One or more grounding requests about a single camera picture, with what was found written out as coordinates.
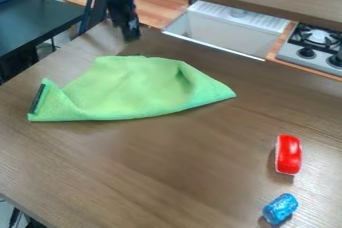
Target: black table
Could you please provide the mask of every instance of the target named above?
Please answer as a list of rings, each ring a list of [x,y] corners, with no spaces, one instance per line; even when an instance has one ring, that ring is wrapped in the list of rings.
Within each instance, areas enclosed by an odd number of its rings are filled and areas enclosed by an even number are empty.
[[[36,45],[81,21],[84,8],[55,0],[0,4],[0,65],[14,55],[34,55]]]

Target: blue toy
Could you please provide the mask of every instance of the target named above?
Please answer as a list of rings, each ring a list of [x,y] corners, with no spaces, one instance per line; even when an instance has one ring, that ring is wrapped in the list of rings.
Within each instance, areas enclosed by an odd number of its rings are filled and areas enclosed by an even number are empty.
[[[263,216],[271,225],[278,225],[297,208],[296,198],[289,193],[284,193],[264,207]]]

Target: red toy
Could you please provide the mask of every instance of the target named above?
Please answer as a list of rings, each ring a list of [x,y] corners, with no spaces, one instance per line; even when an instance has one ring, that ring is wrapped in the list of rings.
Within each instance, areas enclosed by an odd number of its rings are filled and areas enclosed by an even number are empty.
[[[276,171],[295,175],[302,166],[302,145],[292,135],[279,135],[276,145]]]

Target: gas stove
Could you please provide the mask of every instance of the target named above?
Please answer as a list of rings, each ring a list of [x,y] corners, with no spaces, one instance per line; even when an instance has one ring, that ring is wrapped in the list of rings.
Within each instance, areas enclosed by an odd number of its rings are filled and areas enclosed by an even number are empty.
[[[342,77],[342,33],[299,23],[276,58]]]

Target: green microfiber towel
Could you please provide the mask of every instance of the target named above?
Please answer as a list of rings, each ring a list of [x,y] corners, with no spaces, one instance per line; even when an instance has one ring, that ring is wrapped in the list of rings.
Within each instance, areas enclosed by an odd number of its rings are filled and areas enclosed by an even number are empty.
[[[63,89],[48,79],[42,83],[30,121],[137,119],[235,97],[185,62],[143,56],[97,58]]]

